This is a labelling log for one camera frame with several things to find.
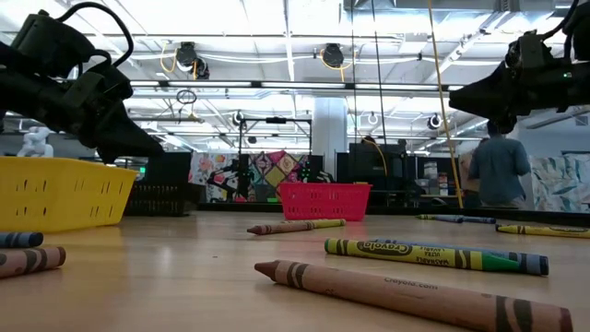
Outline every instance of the blue shirt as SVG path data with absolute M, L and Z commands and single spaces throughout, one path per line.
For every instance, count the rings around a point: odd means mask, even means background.
M 531 172 L 525 147 L 517 140 L 497 136 L 476 148 L 469 178 L 479 179 L 479 198 L 487 204 L 507 204 L 525 197 L 519 176 Z

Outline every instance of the yellow plastic basket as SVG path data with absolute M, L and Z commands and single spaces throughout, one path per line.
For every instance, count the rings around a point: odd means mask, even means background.
M 0 157 L 0 231 L 68 231 L 121 221 L 136 172 L 62 158 Z

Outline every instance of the wooden table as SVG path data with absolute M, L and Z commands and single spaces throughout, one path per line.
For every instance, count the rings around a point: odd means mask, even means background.
M 463 331 L 274 285 L 254 271 L 277 258 L 554 303 L 590 326 L 590 241 L 497 233 L 493 226 L 367 217 L 346 228 L 253 236 L 280 214 L 198 212 L 125 219 L 121 227 L 48 235 L 63 268 L 0 280 L 1 331 Z M 326 237 L 391 237 L 549 256 L 547 278 L 326 255 Z

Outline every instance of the green crayon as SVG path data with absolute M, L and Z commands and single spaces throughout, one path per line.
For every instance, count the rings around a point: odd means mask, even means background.
M 327 253 L 335 255 L 376 258 L 437 267 L 479 271 L 520 271 L 518 262 L 473 250 L 338 239 L 325 240 L 324 249 Z

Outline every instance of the yellow crayon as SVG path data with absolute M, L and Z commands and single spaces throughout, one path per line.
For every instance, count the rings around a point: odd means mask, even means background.
M 329 254 L 376 258 L 438 267 L 514 272 L 517 272 L 519 268 L 518 262 L 480 251 L 422 245 L 327 239 L 324 243 L 324 249 Z
M 295 223 L 305 221 L 311 222 L 314 228 L 340 227 L 347 224 L 347 221 L 344 219 L 286 220 L 283 221 L 283 223 Z
M 590 230 L 583 228 L 496 225 L 496 231 L 512 234 L 546 235 L 590 239 Z

